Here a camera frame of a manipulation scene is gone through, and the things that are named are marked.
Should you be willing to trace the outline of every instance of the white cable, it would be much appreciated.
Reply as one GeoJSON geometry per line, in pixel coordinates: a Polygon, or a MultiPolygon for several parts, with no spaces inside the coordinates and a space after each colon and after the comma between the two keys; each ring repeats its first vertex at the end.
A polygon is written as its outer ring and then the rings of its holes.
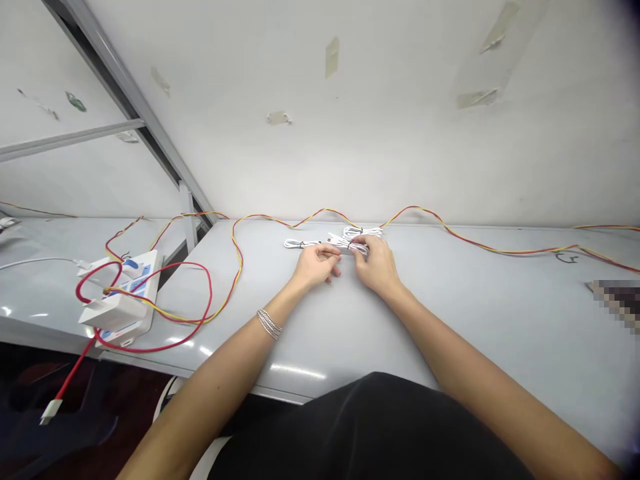
{"type": "Polygon", "coordinates": [[[32,263],[32,262],[44,261],[44,260],[64,260],[64,261],[70,261],[72,263],[75,263],[76,265],[78,264],[77,260],[71,260],[71,259],[66,259],[66,258],[62,258],[62,257],[44,257],[44,258],[41,258],[41,259],[20,260],[19,262],[8,263],[6,265],[0,266],[0,270],[4,270],[4,269],[10,268],[10,267],[15,267],[16,265],[22,265],[24,263],[32,263]]]}
{"type": "Polygon", "coordinates": [[[350,227],[345,227],[345,230],[342,233],[342,237],[348,240],[351,240],[352,238],[356,238],[359,235],[375,235],[376,237],[382,237],[382,228],[376,227],[376,228],[364,229],[364,228],[356,228],[356,227],[350,226],[350,227]]]}
{"type": "Polygon", "coordinates": [[[331,245],[335,245],[338,248],[347,249],[347,250],[348,249],[358,250],[363,255],[369,254],[368,246],[362,245],[361,243],[353,243],[351,240],[352,239],[338,237],[337,235],[330,233],[329,238],[327,239],[327,242],[330,243],[331,245]]]}
{"type": "Polygon", "coordinates": [[[296,239],[286,239],[285,240],[285,247],[286,248],[305,248],[305,247],[310,247],[311,245],[318,245],[322,243],[320,240],[305,240],[305,241],[300,241],[300,240],[296,240],[296,239]]]}

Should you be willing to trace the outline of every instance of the white usb cable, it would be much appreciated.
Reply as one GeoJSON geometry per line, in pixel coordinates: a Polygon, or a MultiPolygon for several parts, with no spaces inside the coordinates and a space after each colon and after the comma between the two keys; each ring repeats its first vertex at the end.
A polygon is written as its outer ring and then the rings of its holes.
{"type": "Polygon", "coordinates": [[[362,245],[361,243],[353,243],[353,239],[346,239],[342,237],[338,237],[332,233],[329,234],[329,238],[327,239],[327,243],[331,245],[335,245],[338,248],[342,249],[354,249],[358,250],[363,255],[369,254],[369,248],[366,245],[362,245]]]}
{"type": "Polygon", "coordinates": [[[311,245],[318,245],[322,243],[320,240],[306,240],[306,241],[300,241],[300,240],[296,240],[296,239],[286,239],[285,240],[285,247],[286,248],[305,248],[305,247],[310,247],[311,245]]]}
{"type": "Polygon", "coordinates": [[[356,228],[356,227],[345,227],[344,232],[342,233],[342,237],[347,240],[354,239],[360,235],[375,235],[376,237],[382,237],[382,228],[375,227],[370,229],[364,228],[356,228]]]}

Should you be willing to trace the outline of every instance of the metal shelf frame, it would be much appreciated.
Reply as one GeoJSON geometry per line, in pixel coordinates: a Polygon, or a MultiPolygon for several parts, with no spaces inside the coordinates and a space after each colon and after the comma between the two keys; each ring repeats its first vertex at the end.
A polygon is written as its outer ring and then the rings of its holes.
{"type": "MultiPolygon", "coordinates": [[[[214,210],[84,0],[41,1],[127,120],[2,147],[0,163],[136,130],[141,141],[179,190],[183,208],[186,208],[184,212],[214,210]]],[[[197,242],[197,224],[208,231],[217,218],[214,214],[203,215],[202,222],[196,222],[193,217],[188,218],[190,221],[184,224],[189,250],[192,250],[197,242]]]]}

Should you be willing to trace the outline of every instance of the plug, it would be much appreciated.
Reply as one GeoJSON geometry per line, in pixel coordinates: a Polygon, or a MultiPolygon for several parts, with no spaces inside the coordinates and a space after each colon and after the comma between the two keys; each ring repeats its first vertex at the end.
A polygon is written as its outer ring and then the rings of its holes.
{"type": "MultiPolygon", "coordinates": [[[[95,270],[96,268],[110,261],[112,261],[110,258],[105,257],[93,263],[81,262],[78,265],[77,276],[80,278],[84,278],[92,270],[95,270]]],[[[109,265],[108,267],[105,267],[102,270],[98,270],[96,273],[94,273],[91,278],[89,278],[89,282],[98,285],[102,290],[111,286],[111,282],[113,282],[113,279],[116,277],[116,275],[118,275],[118,266],[109,265]]]]}
{"type": "Polygon", "coordinates": [[[60,405],[62,405],[62,399],[51,400],[40,416],[40,425],[48,425],[51,419],[55,417],[55,414],[58,413],[58,410],[60,410],[60,405]]]}
{"type": "Polygon", "coordinates": [[[104,331],[118,331],[147,314],[146,304],[122,294],[87,303],[79,323],[104,331]]]}

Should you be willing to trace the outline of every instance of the gray table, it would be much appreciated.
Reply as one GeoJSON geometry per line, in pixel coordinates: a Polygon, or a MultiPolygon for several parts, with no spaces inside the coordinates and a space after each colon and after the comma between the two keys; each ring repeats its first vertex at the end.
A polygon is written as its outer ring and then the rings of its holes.
{"type": "MultiPolygon", "coordinates": [[[[188,343],[147,355],[105,352],[114,359],[189,376],[290,278],[298,251],[288,238],[326,239],[341,223],[308,223],[292,231],[275,222],[244,221],[237,240],[245,267],[227,308],[188,343]]],[[[230,221],[219,221],[188,260],[211,270],[217,308],[238,264],[230,221]]],[[[502,249],[538,249],[580,243],[622,263],[640,266],[640,235],[621,231],[460,227],[460,234],[502,249]]],[[[635,418],[636,337],[608,314],[585,282],[633,279],[632,272],[553,254],[510,257],[462,242],[441,227],[392,224],[385,238],[399,274],[416,297],[496,362],[605,454],[620,459],[635,418]]],[[[372,371],[437,388],[411,338],[385,304],[355,276],[343,256],[343,276],[313,290],[291,315],[254,392],[303,403],[372,371]]],[[[160,290],[159,304],[189,318],[207,302],[204,274],[181,267],[160,290]]],[[[135,347],[184,338],[190,326],[158,316],[135,347]]]]}
{"type": "MultiPolygon", "coordinates": [[[[133,219],[22,218],[0,235],[0,265],[40,257],[88,262],[107,256],[105,242],[133,219]]],[[[166,219],[142,220],[111,243],[131,255],[144,253],[166,219]]],[[[185,244],[181,222],[174,222],[158,249],[165,262],[185,244]]],[[[78,325],[82,304],[75,298],[77,268],[64,261],[29,263],[0,271],[0,341],[80,352],[93,332],[78,325]]]]}

